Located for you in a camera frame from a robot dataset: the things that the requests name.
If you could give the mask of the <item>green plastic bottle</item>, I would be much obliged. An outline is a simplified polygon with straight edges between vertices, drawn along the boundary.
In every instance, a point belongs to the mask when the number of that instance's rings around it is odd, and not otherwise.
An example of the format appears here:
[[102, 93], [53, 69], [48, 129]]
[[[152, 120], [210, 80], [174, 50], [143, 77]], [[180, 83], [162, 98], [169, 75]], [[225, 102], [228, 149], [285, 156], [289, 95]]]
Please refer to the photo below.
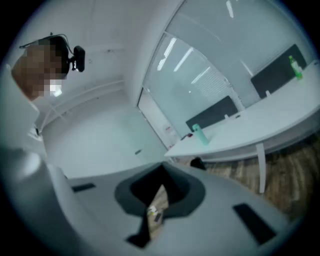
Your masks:
[[288, 58], [296, 78], [298, 80], [302, 80], [303, 79], [302, 68], [299, 66], [298, 62], [293, 58], [292, 55], [290, 55]]

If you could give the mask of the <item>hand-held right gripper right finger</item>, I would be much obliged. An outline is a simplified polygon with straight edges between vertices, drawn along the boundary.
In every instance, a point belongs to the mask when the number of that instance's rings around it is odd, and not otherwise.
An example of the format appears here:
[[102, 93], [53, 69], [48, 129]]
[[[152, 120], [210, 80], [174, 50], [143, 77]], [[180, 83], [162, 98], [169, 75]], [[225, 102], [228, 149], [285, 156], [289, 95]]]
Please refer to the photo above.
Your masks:
[[262, 196], [237, 181], [178, 163], [169, 163], [199, 179], [205, 197], [187, 217], [169, 218], [159, 236], [149, 243], [153, 256], [245, 256], [259, 244], [242, 223], [233, 206], [249, 205], [274, 232], [284, 230], [287, 217]]

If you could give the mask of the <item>green metal bottle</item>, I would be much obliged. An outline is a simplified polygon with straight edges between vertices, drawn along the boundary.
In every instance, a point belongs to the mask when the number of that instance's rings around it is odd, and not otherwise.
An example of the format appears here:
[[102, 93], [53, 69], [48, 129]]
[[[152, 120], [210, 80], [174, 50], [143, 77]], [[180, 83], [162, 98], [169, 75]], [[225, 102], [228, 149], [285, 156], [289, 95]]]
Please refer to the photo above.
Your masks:
[[210, 143], [210, 141], [201, 129], [195, 130], [194, 134], [202, 142], [203, 145], [208, 145]]

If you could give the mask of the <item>long dark desk partition panel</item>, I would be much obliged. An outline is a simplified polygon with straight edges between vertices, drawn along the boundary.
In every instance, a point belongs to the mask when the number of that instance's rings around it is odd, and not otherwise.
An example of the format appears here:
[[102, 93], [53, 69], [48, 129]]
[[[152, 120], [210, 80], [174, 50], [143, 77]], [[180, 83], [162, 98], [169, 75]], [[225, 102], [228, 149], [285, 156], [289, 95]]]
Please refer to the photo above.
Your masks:
[[204, 129], [224, 120], [225, 115], [231, 117], [237, 112], [238, 109], [233, 100], [229, 96], [226, 96], [209, 108], [187, 120], [185, 123], [193, 132], [193, 125], [195, 124], [199, 125], [201, 129]]

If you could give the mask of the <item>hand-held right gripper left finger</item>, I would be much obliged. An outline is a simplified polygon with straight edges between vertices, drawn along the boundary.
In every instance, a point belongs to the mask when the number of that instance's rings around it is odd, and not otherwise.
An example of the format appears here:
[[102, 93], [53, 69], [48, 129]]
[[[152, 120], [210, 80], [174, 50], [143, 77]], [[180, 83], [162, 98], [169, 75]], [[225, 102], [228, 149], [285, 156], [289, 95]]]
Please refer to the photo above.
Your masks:
[[135, 180], [162, 167], [147, 164], [68, 180], [80, 209], [81, 233], [97, 246], [100, 256], [165, 256], [149, 240], [146, 205], [131, 192]]

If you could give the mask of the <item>white desk leg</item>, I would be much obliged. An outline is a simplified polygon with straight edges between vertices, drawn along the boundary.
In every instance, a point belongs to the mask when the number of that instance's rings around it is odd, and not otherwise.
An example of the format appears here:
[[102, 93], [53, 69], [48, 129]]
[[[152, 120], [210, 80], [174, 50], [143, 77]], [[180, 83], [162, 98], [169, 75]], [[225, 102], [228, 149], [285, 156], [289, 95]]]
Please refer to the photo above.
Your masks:
[[263, 143], [259, 143], [256, 145], [256, 152], [259, 165], [259, 193], [263, 194], [266, 188], [267, 177], [266, 155]]

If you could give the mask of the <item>short dark desk partition panel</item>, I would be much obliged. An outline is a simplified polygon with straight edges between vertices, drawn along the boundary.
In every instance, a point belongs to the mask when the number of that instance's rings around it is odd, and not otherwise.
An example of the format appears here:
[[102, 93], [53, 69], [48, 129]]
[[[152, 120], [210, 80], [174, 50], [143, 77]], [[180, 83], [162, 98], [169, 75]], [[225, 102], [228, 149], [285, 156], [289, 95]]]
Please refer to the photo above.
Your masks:
[[290, 56], [296, 60], [300, 71], [306, 68], [305, 58], [298, 46], [293, 44], [251, 78], [251, 83], [261, 99], [267, 97], [266, 91], [272, 94], [296, 76], [291, 66]]

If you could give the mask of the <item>person's white shirt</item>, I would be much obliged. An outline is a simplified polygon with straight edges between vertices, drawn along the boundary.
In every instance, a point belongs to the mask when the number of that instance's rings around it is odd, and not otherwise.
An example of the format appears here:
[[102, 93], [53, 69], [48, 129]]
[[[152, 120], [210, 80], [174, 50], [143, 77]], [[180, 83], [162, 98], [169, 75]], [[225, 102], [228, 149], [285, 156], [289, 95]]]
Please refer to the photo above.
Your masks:
[[18, 86], [9, 65], [0, 71], [0, 256], [37, 256], [47, 249], [37, 235], [31, 203], [42, 158], [27, 145], [39, 111]]

